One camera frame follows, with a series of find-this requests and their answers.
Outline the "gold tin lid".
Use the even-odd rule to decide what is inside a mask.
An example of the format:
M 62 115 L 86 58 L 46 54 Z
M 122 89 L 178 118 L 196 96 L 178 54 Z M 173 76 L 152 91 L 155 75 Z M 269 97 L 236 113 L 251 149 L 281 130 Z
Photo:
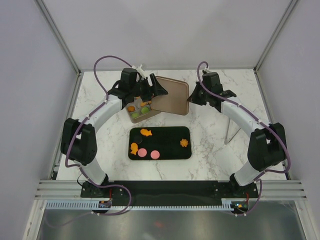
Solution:
M 159 84 L 168 92 L 156 96 L 151 101 L 151 107 L 160 112 L 185 116 L 189 113 L 189 84 L 173 78 L 156 76 Z

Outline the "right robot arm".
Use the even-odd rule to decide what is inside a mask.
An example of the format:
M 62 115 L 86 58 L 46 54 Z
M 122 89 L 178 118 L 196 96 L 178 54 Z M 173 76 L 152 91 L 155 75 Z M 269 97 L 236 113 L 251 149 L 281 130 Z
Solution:
M 205 69 L 198 76 L 188 102 L 204 106 L 209 104 L 235 122 L 249 137 L 247 162 L 233 173 L 228 191 L 241 197 L 247 186 L 272 171 L 282 161 L 290 161 L 285 129 L 280 123 L 264 123 L 248 110 L 231 90 L 224 90 L 218 73 Z

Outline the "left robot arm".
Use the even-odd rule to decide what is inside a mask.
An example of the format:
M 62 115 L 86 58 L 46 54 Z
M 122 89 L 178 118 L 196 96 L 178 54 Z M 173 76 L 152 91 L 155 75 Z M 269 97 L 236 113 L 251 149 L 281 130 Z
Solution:
M 137 97 L 148 102 L 154 97 L 167 94 L 168 91 L 153 73 L 146 75 L 142 69 L 124 68 L 120 79 L 91 112 L 78 119 L 68 118 L 64 122 L 60 151 L 65 155 L 65 167 L 78 167 L 91 182 L 92 192 L 98 197 L 105 197 L 110 186 L 107 183 L 109 177 L 96 158 L 98 130 Z

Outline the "gold cookie tin box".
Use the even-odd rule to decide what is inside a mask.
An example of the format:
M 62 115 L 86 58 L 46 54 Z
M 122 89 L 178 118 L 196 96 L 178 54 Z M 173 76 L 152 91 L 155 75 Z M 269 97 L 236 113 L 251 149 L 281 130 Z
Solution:
M 139 123 L 139 122 L 141 122 L 141 121 L 144 121 L 144 120 L 146 120 L 146 119 L 149 119 L 149 118 L 151 118 L 151 117 L 153 117 L 153 116 L 156 116 L 156 115 L 158 115 L 158 114 L 161 113 L 160 111 L 153 109 L 153 107 L 152 107 L 152 101 L 151 101 L 151 103 L 150 103 L 149 105 L 144 106 L 144 107 L 148 107 L 148 108 L 149 108 L 149 112 L 146 113 L 146 114 L 142 114 L 142 113 L 141 113 L 141 108 L 142 108 L 142 107 L 140 106 L 140 103 L 142 103 L 142 102 L 143 102 L 143 101 L 142 101 L 142 99 L 141 99 L 140 97 L 136 97 L 133 102 L 129 103 L 129 104 L 125 107 L 125 110 L 126 110 L 126 112 L 128 113 L 128 116 L 129 116 L 129 118 L 130 118 L 130 120 L 131 120 L 131 122 L 132 122 L 133 124 L 137 124 L 137 123 Z M 129 106 L 134 106 L 134 107 L 135 107 L 135 111 L 134 111 L 134 112 L 128 112 L 127 108 L 128 108 Z M 132 115 L 133 113 L 139 113 L 139 116 L 136 117 L 136 118 L 132 118 L 131 115 Z

